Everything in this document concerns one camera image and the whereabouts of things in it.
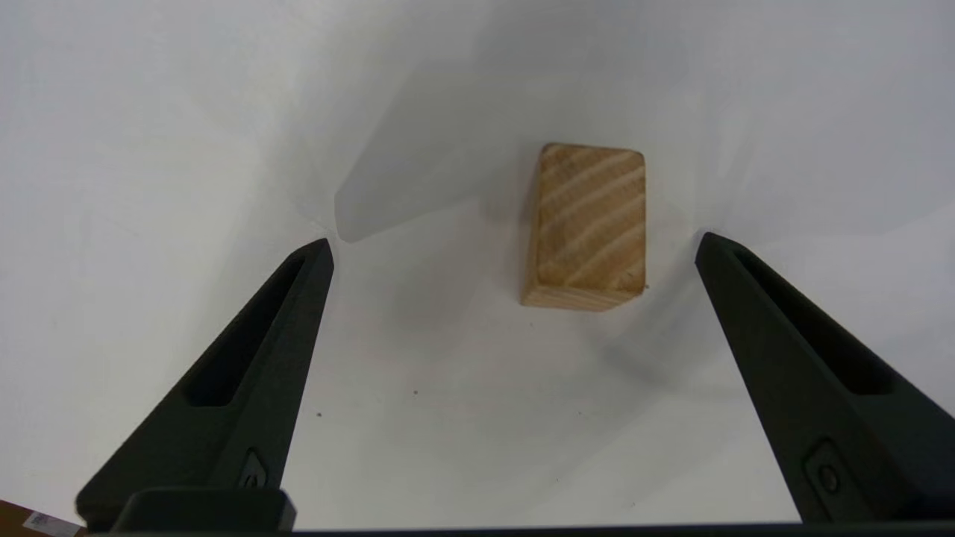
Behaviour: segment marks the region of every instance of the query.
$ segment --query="wood grain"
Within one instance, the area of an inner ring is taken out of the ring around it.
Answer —
[[[647,167],[636,151],[551,143],[538,160],[525,306],[604,311],[647,280]]]

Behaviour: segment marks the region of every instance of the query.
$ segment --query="white surface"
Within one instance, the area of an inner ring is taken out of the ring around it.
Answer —
[[[0,498],[76,520],[328,234],[350,244],[286,469],[298,527],[794,519],[691,237],[755,249],[955,410],[952,15],[3,3]],[[647,156],[650,290],[608,314],[516,301],[551,140]]]

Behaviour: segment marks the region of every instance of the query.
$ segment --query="wooden block end face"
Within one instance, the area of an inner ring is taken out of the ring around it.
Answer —
[[[551,143],[538,162],[526,306],[603,311],[647,280],[647,167],[636,151]]]

